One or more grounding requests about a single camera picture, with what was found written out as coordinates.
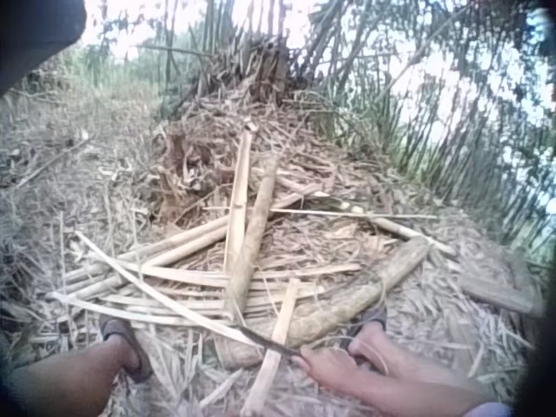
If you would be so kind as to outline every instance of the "sky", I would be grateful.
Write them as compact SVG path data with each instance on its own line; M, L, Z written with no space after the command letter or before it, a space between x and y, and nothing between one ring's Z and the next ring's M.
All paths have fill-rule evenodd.
M189 25L193 25L201 16L206 8L204 0L178 0L178 9L175 14L175 31L176 33L186 32ZM254 23L257 27L259 22L259 14L261 4L267 3L261 0L255 0ZM288 13L284 29L289 30L290 37L288 39L288 46L290 48L299 48L306 42L305 36L308 34L308 13L314 8L317 0L286 0L286 3L291 3L292 10ZM82 42L85 44L98 43L98 34L100 27L95 25L95 21L102 21L100 0L85 0L85 7L87 9L88 19L85 32L82 36ZM169 0L170 8L174 4L174 0ZM245 16L248 13L250 0L235 0L234 7L234 21L242 24L245 21ZM143 13L148 17L162 17L164 15L164 0L108 0L108 19L118 18L119 14L126 10L129 13L129 18L134 20ZM275 27L277 26L278 13L275 13ZM267 18L262 19L262 31L266 31L268 27ZM155 32L147 25L142 24L135 28L132 33L126 34L122 32L118 37L117 44L113 47L112 53L117 57L123 59L128 54L128 58L132 59L137 55L136 48L132 45L139 44L146 39L152 37Z

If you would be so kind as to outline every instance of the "bamboo stalk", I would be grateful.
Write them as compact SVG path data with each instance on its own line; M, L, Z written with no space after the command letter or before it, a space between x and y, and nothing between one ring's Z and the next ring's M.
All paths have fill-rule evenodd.
M287 178L279 177L277 181L282 186L287 187L293 191L300 190L303 188L300 184L290 181ZM323 193L322 191L317 191L313 193L313 195L315 197L331 197L331 195L327 193ZM355 206L350 202L341 202L340 210L347 211L350 213L356 213L356 214L362 214L365 211L363 210L363 208L359 206ZM413 239L414 237L419 237L419 236L424 237L427 240L429 240L436 248L438 248L438 250L442 252L444 255L452 259L457 259L458 257L457 252L453 248L450 248L445 243L438 242L432 237L425 236L411 228L407 228L405 226L401 226L400 224L391 222L388 219L385 219L384 217L368 217L367 219L374 225L378 226L379 228L383 228L390 233L394 233L395 235L399 235L406 239Z
M154 276L156 278L184 282L191 285L207 287L225 288L232 274L216 271L189 271L187 269L141 267L130 262L118 262L124 268L134 272L141 272L143 275ZM290 269L284 271L256 271L253 280L287 280L288 278L307 278L310 276L332 275L337 273L355 272L361 270L359 263L342 263L339 265L325 265L322 267Z
M249 160L253 134L250 130L243 130L240 142L237 164L235 165L234 187L229 205L228 233L226 234L226 248L224 249L224 271L232 272L234 263L240 253L245 235L245 220L247 216L247 188L249 182Z
M389 291L397 286L420 265L427 257L429 245L423 237L413 238L388 258L380 260L370 271L375 280L365 278L357 285L337 289L334 298L322 302L323 308L315 308L313 303L297 306L290 323L287 345L294 348L318 339L377 302L384 288ZM258 321L250 328L269 337L274 324L275 320L270 319ZM218 350L218 356L224 367L248 367L261 360L257 349L234 342L222 343L222 346L225 348Z
M257 198L253 206L253 213L249 220L241 252L235 260L232 277L226 286L228 298L224 302L223 315L224 317L234 319L237 323L243 322L242 312L247 302L251 278L255 271L262 236L267 226L268 213L272 206L272 194L275 189L277 169L278 157L275 157L268 161L266 172L257 192Z
M135 261L136 259L141 259L144 256L152 256L159 252L176 248L183 243L193 241L212 230L221 228L222 226L226 226L228 224L228 219L229 216L225 215L220 219L213 220L212 222L207 222L196 228L184 230L183 232L180 232L177 235L170 236L160 242L151 243L149 245L133 249L129 252L119 255L117 259L121 261ZM106 272L108 269L109 268L103 263L94 263L92 265L76 269L75 271L68 272L65 275L65 280L67 284L72 284L86 278L87 276Z
M278 201L273 207L276 207L278 209L285 208L285 207L287 207L291 204L294 204L295 202L298 202L301 198L303 198L303 196L305 196L307 194L312 194L319 189L321 189L321 185L319 185L319 184L309 184L307 186L299 186L298 189L293 194L287 195L286 197L280 199L280 201ZM223 227L217 229L217 230L220 230L221 239L223 239L223 237L226 234L226 226L225 225L226 225L227 221L228 221L228 216L226 215L224 217L221 217L220 219L217 219L216 221L210 222L210 223L213 224L213 227L215 226L215 224L216 225L219 224L219 223L216 223L216 222L222 222L223 223L221 225ZM201 238L204 240L205 244L207 244L207 245L209 245L212 242L212 240L206 239L206 236L201 235ZM194 244L194 242L195 241L184 243L183 246L187 246L186 250L183 249L183 246L170 250L171 254L166 255L166 258L171 259L172 257L181 256L181 254L187 254L192 249L200 250L201 248L198 247L197 244ZM100 293L102 293L104 291L109 291L113 288L121 287L122 285L125 284L125 282L126 281L120 276L112 276L110 278L107 278L107 279L104 279L104 280L101 280L101 281L96 281L90 287L80 288L78 291L73 293L73 295L77 298L87 300L89 298L95 297L96 295L99 295Z
M195 327L199 326L196 322L182 318L181 316L161 316L161 315L147 315L131 313L119 308L110 308L101 306L89 301L79 300L71 295L63 295L60 293L52 293L52 298L60 301L62 304L68 304L77 308L93 311L98 314L106 314L112 317L119 317L124 320L140 321L143 323L160 324L163 326L182 326L182 327ZM228 321L215 321L220 324L227 323Z
M229 339L233 339L235 341L239 341L240 343L247 344L249 346L256 346L250 339L245 337L239 330L235 330L233 328L229 328L228 326L222 325L220 322L212 321L194 311L191 311L188 308L185 308L179 302L168 298L166 295L161 294L160 292L156 291L156 289L152 288L149 284L145 281L141 281L138 278L134 277L124 268L122 268L116 261L111 259L109 256L104 254L104 252L99 249L93 242L85 237L85 235L81 232L76 232L76 235L87 245L91 250L96 252L97 255L103 259L106 263L108 263L113 269L116 270L119 274L121 274L126 280L134 284L136 287L141 289L143 293L150 295L155 300L159 301L163 306L170 308L174 312L178 313L179 315L185 317L188 320L193 321L197 325L206 328L212 332L220 334L224 337Z
M460 286L463 293L496 307L506 308L535 319L543 316L542 301L528 293L471 277L460 278Z
M318 295L322 295L326 292L324 288L308 288L307 285L303 285L302 283L296 284L298 290L296 290L296 300L302 300L308 297L314 297ZM263 296L253 296L247 299L246 308L251 310L249 313L254 312L254 308L264 307L269 308L272 304L281 304L287 299L287 294L284 294L282 291L281 293L277 294L274 293L272 295L272 300L270 297L263 295ZM156 300L151 300L149 298L140 298L140 297L133 297L127 295L106 295L101 298L101 300L106 302L113 302L115 304L122 304L125 306L134 306L134 307L160 307L160 303ZM191 310L214 310L217 313L222 313L222 308L224 307L224 300L184 300L178 301L183 306L190 308Z
M272 340L278 343L285 343L288 336L289 323L294 315L297 285L299 280L293 279L289 282L288 290L284 297L284 302L276 321L275 329L272 333ZM257 374L255 382L249 391L249 395L243 404L241 416L249 417L261 415L264 403L268 396L268 391L275 379L276 371L280 365L281 355L274 350L267 350L262 360L261 369Z
M229 207L204 207L203 210L216 211L216 210L230 210ZM439 217L437 215L390 215L388 213L342 213L338 211L320 211L320 210L293 210L289 208L271 208L271 213L287 213L291 215L324 215L329 217L355 217L370 219L375 217L380 217L384 219L425 219L425 220L436 220Z
M145 266L161 266L161 265L169 265L170 263L174 263L180 261L183 258L186 258L189 255L194 254L195 252L206 248L213 243L221 241L224 236L226 235L226 227L218 228L213 230L212 232L208 232L206 235L195 239L194 241L187 242L184 245L181 245L178 248L174 248L168 252L164 252L155 256L152 259L149 259L144 263Z

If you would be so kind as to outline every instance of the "ground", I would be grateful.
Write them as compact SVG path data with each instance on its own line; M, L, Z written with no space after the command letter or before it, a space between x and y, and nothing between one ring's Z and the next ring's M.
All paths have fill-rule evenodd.
M3 101L9 117L0 126L2 327L10 343L11 366L84 348L98 339L94 314L85 313L77 326L73 319L82 312L47 297L52 289L63 291L63 271L78 268L88 255L74 231L84 232L109 255L175 232L175 226L162 224L154 215L162 201L153 171L162 154L156 134L160 127L153 118L157 104L152 90L140 85L110 92L70 89L53 97L14 96ZM393 204L407 212L426 194L385 169L385 156L376 157L380 163L371 163L371 168L341 158L353 164L349 169L363 182L378 178L395 197ZM342 177L343 168L338 170ZM356 191L363 197L366 192L364 187ZM511 401L532 345L516 330L514 317L469 299L458 280L481 276L513 285L508 261L513 256L488 240L458 209L425 200L419 203L420 211L434 212L440 219L416 222L414 227L455 248L459 264L429 256L387 296L387 331L418 354L463 367L500 400ZM334 232L341 238L345 224L330 223ZM388 236L367 239L363 248L367 256L375 251L380 257L394 245L391 241ZM209 334L191 328L139 327L155 378L135 387L122 377L107 415L224 415L241 408L256 368L224 370L212 353ZM457 328L471 328L471 347L454 341ZM268 403L268 415L369 413L368 407L318 389L285 361Z

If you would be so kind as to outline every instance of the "branch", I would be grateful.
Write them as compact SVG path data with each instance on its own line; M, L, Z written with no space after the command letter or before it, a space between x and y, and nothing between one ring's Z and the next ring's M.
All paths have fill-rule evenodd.
M440 34L442 33L442 31L451 23L453 22L453 20L455 20L457 17L461 16L464 12L466 12L471 6L473 5L473 2L469 2L469 4L464 7L463 9L461 9L460 11L458 11L455 15L451 16L450 18L448 18L422 45L421 47L415 52L415 54L411 57L411 59L407 62L407 65L404 67L404 69L401 70L400 74L398 74L398 76L396 78L394 78L390 84L379 94L378 97L376 97L373 100L373 104L379 103L386 94L388 94L388 92L392 89L392 87L394 86L394 84L396 84L400 78L403 77L403 75L406 73L407 70L409 70L409 67L411 67L419 58L421 55L423 55L423 53L425 52L425 50L427 50L427 48L429 47L429 45L431 44L431 42Z
M197 52L196 50L183 50L182 48L169 48L168 46L157 46L157 45L131 45L135 48L144 48L146 50L166 50L169 52L177 52L178 54L189 54L195 56L201 56L205 58L210 58L211 55L203 54L202 52Z

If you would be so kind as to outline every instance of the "split bamboo strip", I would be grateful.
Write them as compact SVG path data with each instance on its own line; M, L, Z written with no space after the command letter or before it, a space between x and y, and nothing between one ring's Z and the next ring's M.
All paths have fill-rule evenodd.
M147 315L147 314L137 314L130 313L129 311L124 311L119 308L110 308L106 306L101 306L89 301L78 300L71 295L63 295L57 292L52 293L52 298L60 301L62 304L68 304L77 308L82 308L84 310L93 311L98 314L106 314L112 317L118 317L124 320L130 321L141 321L143 323L153 323L160 324L163 326L182 326L182 327L196 327L199 326L197 323L191 320L182 318L181 316L162 316L162 315ZM229 323L229 321L216 321L221 325Z
M163 306L170 308L171 310L175 311L176 313L185 317L186 319L195 322L200 327L206 328L207 330L220 334L234 341L239 341L240 343L244 343L250 346L256 346L250 339L245 337L239 330L235 330L233 328L229 328L228 326L224 326L220 322L212 321L194 311L189 310L188 308L185 308L179 302L174 301L171 298L168 298L166 295L156 291L149 284L139 280L138 278L130 274L128 271L126 271L124 268L122 268L120 265L118 265L116 261L111 259L106 254L104 254L104 252L101 249L99 249L93 242L91 242L87 237L85 237L83 233L77 231L76 235L87 246L89 246L91 250L96 252L96 254L99 255L103 261L105 261L113 269L115 269L116 272L121 274L132 284L136 285L139 289L143 291L143 293L150 295L152 298L159 301Z
M315 191L317 191L318 189L321 189L321 185L319 184L309 184L308 186L300 186L298 188L298 190L291 194L291 195L287 195L283 198L280 199L280 201L278 201L273 207L277 207L277 208L285 208L287 206L290 206L291 204L294 204L295 202L298 202L300 199L303 198L303 196L308 195L308 194L312 194ZM220 219L218 219L217 221L223 222L223 226L217 230L219 230L220 232L220 239L223 239L224 236L226 235L226 227L225 227L225 222L224 220L227 222L228 221L228 216L224 216L221 217ZM204 242L209 245L211 244L211 240L207 240L207 239L203 239ZM194 242L198 242L198 241L192 241L192 242L187 242L184 244L184 246L187 246L189 249L188 250L200 250L201 248L198 248L197 244L194 244ZM185 251L183 249L183 247L179 247L173 250L170 250L169 252L166 252L166 254L169 254L171 252L174 251L174 254L170 256L170 258L172 256L175 256L176 252L179 252L179 254L186 254L188 255L188 252ZM124 280L122 277L120 276L111 276L109 278L103 279L103 280L99 280L99 281L95 281L90 287L85 287L85 288L79 288L78 291L72 293L72 295L74 295L77 298L81 298L82 300L87 300L89 298L93 298L105 291L110 291L113 288L119 288L122 285L124 285L126 283L126 280Z
M125 269L139 272L156 278L184 282L191 285L225 288L231 277L230 274L216 271L190 271L187 269L150 267L143 265L138 267L134 263L119 261ZM303 269L292 269L284 271L256 271L254 280L287 280L288 278L307 278L309 276L332 275L345 272L356 272L361 270L359 263L343 263L340 265L326 265L323 267L307 267Z
M251 278L255 271L255 264L259 257L262 236L267 226L268 212L272 206L272 194L275 190L278 157L268 161L267 169L262 178L253 213L249 220L245 239L235 260L232 277L226 286L227 298L224 302L224 317L234 319L236 323L243 323L242 313L247 301Z
M234 263L240 253L245 235L247 216L247 188L249 182L249 165L253 133L243 130L242 140L235 165L234 187L229 205L228 233L224 249L224 271L232 272Z
M117 257L118 260L122 261L135 261L137 258L141 259L144 256L152 256L159 252L163 252L177 246L182 245L185 242L193 241L206 233L215 230L216 228L221 228L228 224L229 216L225 215L220 219L213 220L198 226L196 228L191 228L177 235L170 236L160 242L151 243L149 245L142 246L137 249L133 249L125 254L121 254ZM65 280L67 284L72 284L79 282L87 278L88 276L93 276L106 272L109 268L103 263L94 263L92 265L85 266L83 268L76 269L75 271L68 272L65 275Z
M275 329L272 333L272 340L278 343L285 343L288 336L289 323L294 315L297 285L299 280L293 279L289 282L288 291L284 297L284 302L276 320ZM262 415L262 409L268 396L268 391L275 379L276 371L280 365L281 355L274 350L267 350L262 360L261 369L257 374L255 382L249 391L249 395L243 404L241 416L251 417Z
M322 295L327 290L324 288L319 288L316 291L313 291L311 288L307 288L301 282L296 284L298 290L296 290L296 300L302 300L308 297L314 297L318 295ZM247 299L246 308L255 308L255 307L265 307L269 308L272 304L281 304L287 299L285 293L282 291L281 293L274 293L272 294L272 300L268 296L265 295L258 295L255 297L249 297ZM106 295L101 298L101 300L106 302L113 302L115 304L122 304L127 306L141 306L141 307L160 307L160 303L156 300L151 300L150 298L140 298L128 295ZM184 307L187 307L191 310L214 310L218 311L219 313L222 312L222 308L224 306L224 300L181 300L178 301Z
M499 283L466 277L460 278L461 291L495 307L506 308L534 319L543 316L542 301L528 293L505 287Z
M388 291L400 284L427 257L429 245L424 237L415 237L369 271L375 275L374 280L358 281L357 285L337 289L334 297L322 302L321 308L313 303L297 306L288 331L288 346L294 348L314 341L377 302L382 296L383 285ZM250 328L269 337L274 324L273 319L258 321ZM224 367L248 367L261 360L257 349L233 342L222 345L226 349L220 349L218 355Z
M229 207L203 207L203 210L216 211L216 210L230 210ZM373 213L370 211L362 211L361 213L339 212L339 211L320 211L320 210L293 210L290 208L271 208L271 213L286 213L290 215L323 215L328 217L354 217L357 219L369 219L375 217L387 219L424 219L436 220L437 215L390 215L388 213Z
M186 258L189 255L212 245L213 243L221 241L226 235L226 229L227 227L223 227L213 230L212 232L208 232L206 235L203 235L194 241L187 242L178 248L174 248L168 252L161 253L158 256L149 259L144 263L144 265L155 267L160 265L169 265L170 263L180 261L181 259Z

